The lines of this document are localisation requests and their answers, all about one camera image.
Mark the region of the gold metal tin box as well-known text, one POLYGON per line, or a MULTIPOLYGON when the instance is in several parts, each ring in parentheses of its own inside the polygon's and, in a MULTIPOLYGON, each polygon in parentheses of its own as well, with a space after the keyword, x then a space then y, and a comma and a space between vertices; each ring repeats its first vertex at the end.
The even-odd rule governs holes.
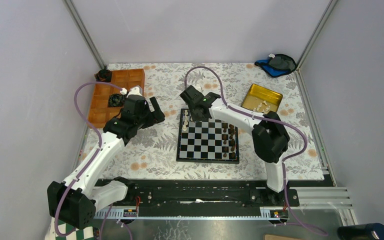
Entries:
POLYGON ((241 107, 247 110, 264 113, 277 112, 283 95, 263 86, 252 84, 248 89, 241 107))

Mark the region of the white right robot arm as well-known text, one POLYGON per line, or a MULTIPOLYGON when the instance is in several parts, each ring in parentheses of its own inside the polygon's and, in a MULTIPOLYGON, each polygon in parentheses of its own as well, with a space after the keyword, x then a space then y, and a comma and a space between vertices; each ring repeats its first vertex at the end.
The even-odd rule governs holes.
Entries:
POLYGON ((273 111, 268 114, 253 113, 228 104, 216 93, 203 95, 192 85, 179 96, 186 103, 195 122, 221 120, 244 130, 252 137, 254 152, 264 161, 267 172, 267 201, 273 206, 281 205, 287 199, 287 194, 280 158, 288 149, 290 137, 279 116, 273 111))

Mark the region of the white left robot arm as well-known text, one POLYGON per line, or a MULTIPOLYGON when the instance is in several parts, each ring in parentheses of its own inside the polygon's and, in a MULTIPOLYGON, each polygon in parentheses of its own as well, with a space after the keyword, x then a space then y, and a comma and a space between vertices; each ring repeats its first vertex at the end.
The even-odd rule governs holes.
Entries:
POLYGON ((132 204, 135 192, 128 179, 116 177, 104 186, 96 186, 96 183, 110 160, 139 130, 164 120, 165 115, 155 97, 146 100, 141 95, 128 96, 120 113, 105 124, 95 150, 62 182, 53 181, 49 185, 49 214, 56 221, 84 229, 103 208, 115 202, 124 206, 132 204))

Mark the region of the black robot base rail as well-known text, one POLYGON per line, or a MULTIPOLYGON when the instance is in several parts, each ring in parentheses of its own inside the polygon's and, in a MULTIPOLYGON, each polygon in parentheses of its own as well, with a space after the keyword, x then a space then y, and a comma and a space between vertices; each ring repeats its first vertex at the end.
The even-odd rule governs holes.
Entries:
POLYGON ((267 207, 300 205, 295 189, 276 193, 264 180, 134 179, 115 207, 132 207, 139 217, 257 217, 267 207))

